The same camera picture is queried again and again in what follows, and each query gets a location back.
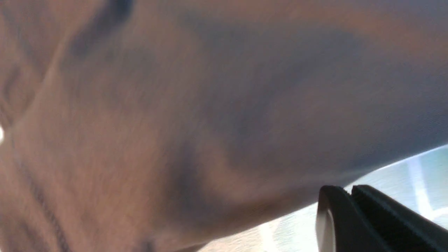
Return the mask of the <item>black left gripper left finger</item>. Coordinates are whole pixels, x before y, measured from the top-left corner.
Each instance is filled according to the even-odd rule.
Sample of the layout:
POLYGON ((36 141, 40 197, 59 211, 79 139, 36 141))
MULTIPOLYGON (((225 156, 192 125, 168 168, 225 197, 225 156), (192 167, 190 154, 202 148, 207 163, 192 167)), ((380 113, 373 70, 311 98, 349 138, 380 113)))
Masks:
POLYGON ((325 185, 318 198, 315 231, 320 252, 382 251, 381 242, 346 190, 325 185))

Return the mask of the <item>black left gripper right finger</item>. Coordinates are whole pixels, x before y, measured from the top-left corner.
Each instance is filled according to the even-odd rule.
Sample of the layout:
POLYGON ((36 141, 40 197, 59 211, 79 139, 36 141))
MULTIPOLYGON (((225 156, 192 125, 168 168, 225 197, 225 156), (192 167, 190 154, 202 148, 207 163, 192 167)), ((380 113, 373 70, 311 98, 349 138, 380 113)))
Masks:
POLYGON ((355 185, 351 196, 376 233, 394 252, 446 252, 447 230, 370 185, 355 185))

